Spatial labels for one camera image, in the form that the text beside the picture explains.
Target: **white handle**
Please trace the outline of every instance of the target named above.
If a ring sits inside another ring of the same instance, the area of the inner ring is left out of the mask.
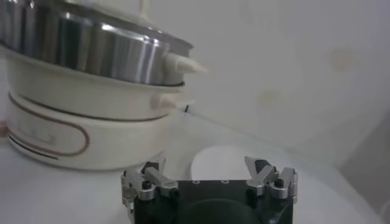
[[[149,14],[149,0],[140,0],[140,17],[149,19],[147,16]]]
[[[181,108],[191,105],[195,100],[185,93],[160,93],[155,96],[154,107]]]
[[[197,61],[173,53],[165,56],[165,65],[168,70],[179,73],[208,73]]]

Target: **brown decorative stripe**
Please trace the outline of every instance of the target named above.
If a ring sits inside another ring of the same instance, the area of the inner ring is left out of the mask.
[[[49,156],[49,155],[46,155],[46,154],[42,154],[42,153],[40,153],[40,152],[36,152],[36,151],[34,151],[34,150],[31,150],[31,149],[27,148],[26,146],[24,146],[24,145],[20,144],[19,142],[17,142],[17,141],[16,141],[13,137],[11,137],[10,135],[8,135],[8,137],[10,138],[10,140],[11,140],[13,143],[15,143],[16,145],[20,146],[22,149],[25,149],[25,150],[27,150],[27,151],[29,151],[29,152],[32,152],[32,153],[34,153],[34,154],[37,154],[37,155],[40,155],[40,156],[44,156],[44,157],[47,157],[47,158],[50,158],[50,159],[59,160],[57,157]]]
[[[169,113],[165,114],[165,115],[162,115],[162,116],[158,116],[158,117],[152,117],[152,118],[145,118],[145,119],[115,119],[115,118],[105,118],[105,117],[96,117],[96,116],[89,116],[89,115],[86,115],[86,114],[80,114],[80,113],[75,113],[75,112],[70,112],[70,111],[65,111],[65,110],[61,110],[61,109],[58,109],[58,108],[54,108],[54,107],[50,107],[50,106],[47,106],[43,103],[40,103],[40,102],[37,102],[35,100],[32,100],[32,99],[28,99],[24,96],[20,96],[22,97],[24,100],[26,101],[29,101],[29,102],[32,102],[34,104],[37,104],[41,107],[45,107],[46,109],[50,109],[50,110],[54,110],[56,112],[61,112],[61,113],[64,113],[64,114],[70,114],[70,115],[73,115],[73,116],[78,116],[78,117],[85,117],[85,118],[89,118],[89,119],[95,119],[95,120],[102,120],[102,121],[115,121],[115,122],[146,122],[146,121],[156,121],[156,120],[159,120],[163,117],[166,117],[168,116]]]
[[[90,141],[90,137],[89,137],[87,131],[85,131],[85,129],[83,127],[81,127],[80,125],[77,125],[77,124],[74,124],[74,123],[70,123],[70,122],[66,122],[66,121],[61,121],[61,120],[54,119],[54,118],[51,118],[51,117],[47,117],[47,116],[45,116],[43,114],[37,113],[35,111],[32,111],[32,110],[30,110],[30,109],[20,105],[11,96],[11,94],[9,94],[8,96],[9,96],[9,99],[10,99],[11,103],[13,103],[15,106],[17,106],[20,110],[23,110],[26,113],[29,113],[29,114],[31,114],[31,115],[33,115],[35,117],[39,117],[40,119],[43,119],[43,120],[46,120],[46,121],[49,121],[49,122],[54,122],[54,123],[58,123],[58,124],[62,124],[62,125],[65,125],[65,126],[69,126],[69,127],[75,128],[75,129],[79,130],[83,134],[84,139],[85,139],[84,145],[78,151],[71,152],[71,153],[62,153],[62,152],[56,152],[53,149],[47,149],[47,148],[35,145],[33,143],[27,142],[23,138],[19,137],[15,133],[13,133],[10,129],[8,129],[8,132],[12,135],[12,137],[15,138],[16,140],[18,140],[19,142],[23,143],[24,145],[26,145],[26,146],[28,146],[28,147],[30,147],[32,149],[35,149],[35,150],[38,150],[38,151],[41,151],[41,152],[49,153],[49,154],[56,155],[56,156],[67,156],[67,157],[79,156],[79,155],[83,154],[87,150],[87,148],[90,146],[90,142],[91,142]]]
[[[8,134],[7,124],[4,121],[0,121],[0,138],[6,137]]]

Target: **screw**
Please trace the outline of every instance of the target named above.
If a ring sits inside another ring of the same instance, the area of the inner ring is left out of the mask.
[[[147,190],[147,189],[150,189],[152,187],[152,183],[150,181],[144,181],[142,182],[142,189],[143,190]]]
[[[275,181],[275,187],[283,187],[285,185],[285,182],[282,179],[277,179]]]

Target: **cream ceramic pot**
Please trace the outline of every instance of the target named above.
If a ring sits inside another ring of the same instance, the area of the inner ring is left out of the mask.
[[[171,117],[154,121],[103,121],[53,111],[11,93],[10,142],[45,163],[77,169],[117,169],[156,157],[170,141]]]
[[[12,91],[59,111],[101,119],[142,121],[166,116],[175,107],[193,102],[183,87],[121,82],[3,50]]]

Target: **pot base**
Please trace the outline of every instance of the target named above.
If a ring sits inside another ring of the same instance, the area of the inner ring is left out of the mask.
[[[107,170],[137,166],[167,148],[171,116],[145,122],[103,121],[36,105],[11,93],[7,128],[23,154],[56,166]]]

